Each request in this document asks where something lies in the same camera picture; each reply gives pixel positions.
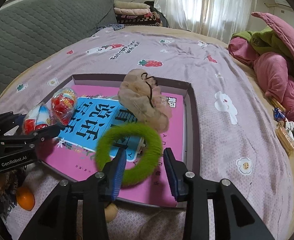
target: book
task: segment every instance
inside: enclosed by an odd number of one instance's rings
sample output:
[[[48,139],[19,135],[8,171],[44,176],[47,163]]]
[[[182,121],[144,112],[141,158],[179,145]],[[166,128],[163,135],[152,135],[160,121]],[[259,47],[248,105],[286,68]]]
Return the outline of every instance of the book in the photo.
[[[76,111],[65,130],[60,132],[57,144],[42,147],[38,155],[48,166],[67,177],[81,181],[98,171],[95,164],[95,147],[102,134],[113,125],[137,122],[137,119],[117,100],[101,98],[117,95],[119,88],[89,85],[73,85],[71,88],[80,96]],[[163,149],[170,147],[175,158],[182,160],[183,96],[162,94],[168,97],[172,108],[169,129],[160,134]],[[143,154],[143,138],[130,136],[119,139],[115,146],[111,147],[111,158],[117,153],[117,144],[127,146],[126,169],[134,167]],[[177,203],[170,192],[163,158],[159,159],[151,176],[137,185],[122,187],[118,197],[141,204],[175,207]]]

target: orange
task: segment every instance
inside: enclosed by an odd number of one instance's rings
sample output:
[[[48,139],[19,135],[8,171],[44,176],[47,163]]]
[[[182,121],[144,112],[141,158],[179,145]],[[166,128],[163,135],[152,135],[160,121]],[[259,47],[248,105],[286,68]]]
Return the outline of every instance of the orange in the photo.
[[[31,211],[35,205],[35,198],[33,193],[27,187],[19,187],[16,191],[17,203],[21,208]]]

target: green cloth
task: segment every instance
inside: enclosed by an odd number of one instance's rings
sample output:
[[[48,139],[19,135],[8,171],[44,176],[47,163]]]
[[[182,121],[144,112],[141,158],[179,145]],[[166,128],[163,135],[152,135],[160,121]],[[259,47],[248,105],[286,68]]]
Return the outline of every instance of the green cloth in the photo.
[[[260,55],[266,52],[275,52],[287,56],[292,60],[294,59],[287,46],[269,26],[260,32],[244,31],[235,33],[231,38],[235,37],[240,37],[248,41]]]

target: blue candy wrapper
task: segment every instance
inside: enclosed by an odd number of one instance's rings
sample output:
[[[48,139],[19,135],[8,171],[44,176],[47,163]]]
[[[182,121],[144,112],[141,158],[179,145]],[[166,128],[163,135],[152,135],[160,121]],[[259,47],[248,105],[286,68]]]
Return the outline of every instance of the blue candy wrapper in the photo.
[[[274,109],[274,119],[279,122],[281,120],[284,120],[286,118],[286,115],[283,111],[281,111],[278,107],[275,107]]]

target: snack package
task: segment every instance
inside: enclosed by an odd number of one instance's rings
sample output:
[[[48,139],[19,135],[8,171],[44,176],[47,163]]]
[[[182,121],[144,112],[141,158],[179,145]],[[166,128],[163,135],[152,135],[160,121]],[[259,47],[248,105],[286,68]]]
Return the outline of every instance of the snack package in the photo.
[[[275,107],[274,109],[274,119],[279,122],[281,120],[284,120],[286,118],[286,115],[283,111],[281,111],[278,107]]]
[[[291,155],[291,153],[294,151],[294,140],[290,138],[284,126],[285,126],[285,122],[279,121],[277,123],[275,132],[282,146],[286,150],[287,154]]]
[[[31,109],[23,121],[23,133],[31,132],[51,125],[50,112],[45,103],[40,103]]]
[[[56,120],[68,125],[77,104],[77,96],[71,88],[58,90],[51,98],[51,110]]]

